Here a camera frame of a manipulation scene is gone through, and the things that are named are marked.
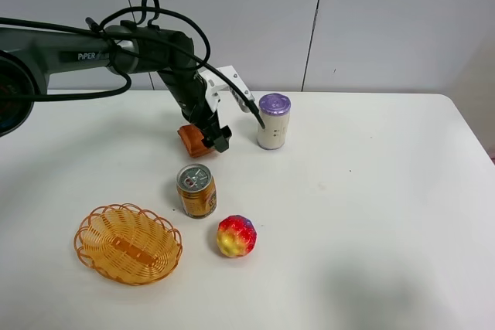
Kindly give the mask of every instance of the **orange woven basket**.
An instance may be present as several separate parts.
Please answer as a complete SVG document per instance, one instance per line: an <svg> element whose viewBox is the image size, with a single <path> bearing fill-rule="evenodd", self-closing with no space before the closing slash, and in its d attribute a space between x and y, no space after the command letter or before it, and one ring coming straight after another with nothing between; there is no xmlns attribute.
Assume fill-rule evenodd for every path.
<svg viewBox="0 0 495 330"><path fill-rule="evenodd" d="M100 206L74 237L79 260L106 278L129 285L151 284L177 267L180 232L165 218L133 204Z"/></svg>

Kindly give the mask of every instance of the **rainbow ball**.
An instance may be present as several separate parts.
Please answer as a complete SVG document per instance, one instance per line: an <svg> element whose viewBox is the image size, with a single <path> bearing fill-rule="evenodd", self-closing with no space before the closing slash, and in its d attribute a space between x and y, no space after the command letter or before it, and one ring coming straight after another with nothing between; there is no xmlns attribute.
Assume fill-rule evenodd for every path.
<svg viewBox="0 0 495 330"><path fill-rule="evenodd" d="M218 225L217 245L230 258L243 257L254 249L256 230L243 216L229 216Z"/></svg>

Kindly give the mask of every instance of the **white table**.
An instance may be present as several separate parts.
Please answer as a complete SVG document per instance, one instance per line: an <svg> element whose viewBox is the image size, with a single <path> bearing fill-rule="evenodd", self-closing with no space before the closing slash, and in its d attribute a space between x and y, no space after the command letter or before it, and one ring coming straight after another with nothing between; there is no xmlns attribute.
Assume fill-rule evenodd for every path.
<svg viewBox="0 0 495 330"><path fill-rule="evenodd" d="M495 167L452 102L288 95L287 142L265 151L254 117L223 94L234 136L200 159L218 191L201 220L176 195L193 160L168 92L36 104L0 138L0 328L493 329ZM80 221L113 202L179 228L171 276L128 287L78 261ZM257 228L248 257L215 247L230 214Z"/></svg>

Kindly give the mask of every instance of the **robotic arm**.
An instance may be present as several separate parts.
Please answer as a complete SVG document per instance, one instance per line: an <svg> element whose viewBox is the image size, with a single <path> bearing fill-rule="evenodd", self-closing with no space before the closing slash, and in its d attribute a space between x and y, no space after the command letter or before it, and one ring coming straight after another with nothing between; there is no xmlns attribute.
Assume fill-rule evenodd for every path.
<svg viewBox="0 0 495 330"><path fill-rule="evenodd" d="M158 18L159 11L170 12L131 7L117 13L132 12L129 10L156 12L154 19ZM203 133L203 143L208 148L215 147L219 152L228 149L231 132L228 126L220 127L217 114L220 101L217 91L226 86L230 87L241 109L251 111L264 127L254 98L242 80L234 79L234 84L206 60L195 57L193 41L183 32L160 29L151 22L141 27L135 22L122 21L119 26L104 29L91 19L87 22L92 31L66 26L57 26L56 32L0 28L0 136L24 122L34 101L83 99L76 97L80 94L46 95L52 73L102 66L126 77L128 84L112 91L114 94L101 94L100 97L126 91L130 87L128 74L158 72L184 118ZM26 22L0 19L0 23L23 26ZM46 26L48 24L28 23L30 27L53 29ZM210 71L198 73L201 65Z"/></svg>

